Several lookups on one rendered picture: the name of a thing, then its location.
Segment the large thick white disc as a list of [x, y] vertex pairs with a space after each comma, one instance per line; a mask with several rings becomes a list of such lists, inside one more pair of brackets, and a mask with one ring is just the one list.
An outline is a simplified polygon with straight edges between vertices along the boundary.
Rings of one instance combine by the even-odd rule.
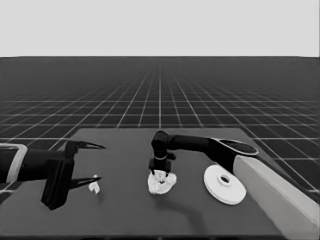
[[220, 165], [207, 167], [203, 180], [208, 192], [224, 204], [237, 205], [246, 197], [244, 185]]

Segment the small white T-shaped piece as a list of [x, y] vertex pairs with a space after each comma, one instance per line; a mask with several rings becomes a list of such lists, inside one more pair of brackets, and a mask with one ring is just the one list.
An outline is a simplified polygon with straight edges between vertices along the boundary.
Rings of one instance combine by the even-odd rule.
[[89, 190], [91, 192], [94, 192], [95, 194], [98, 194], [100, 192], [100, 187], [98, 185], [98, 176], [94, 175], [93, 178], [95, 179], [95, 181], [89, 184]]

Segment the white round carrier with pins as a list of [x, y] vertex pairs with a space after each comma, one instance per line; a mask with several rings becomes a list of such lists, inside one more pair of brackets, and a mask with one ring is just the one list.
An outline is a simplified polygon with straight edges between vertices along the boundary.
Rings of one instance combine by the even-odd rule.
[[162, 193], [158, 194], [158, 195], [162, 195], [162, 194], [168, 193], [172, 189], [172, 187], [174, 186], [174, 185], [170, 186], [166, 181], [161, 185], [162, 185]]

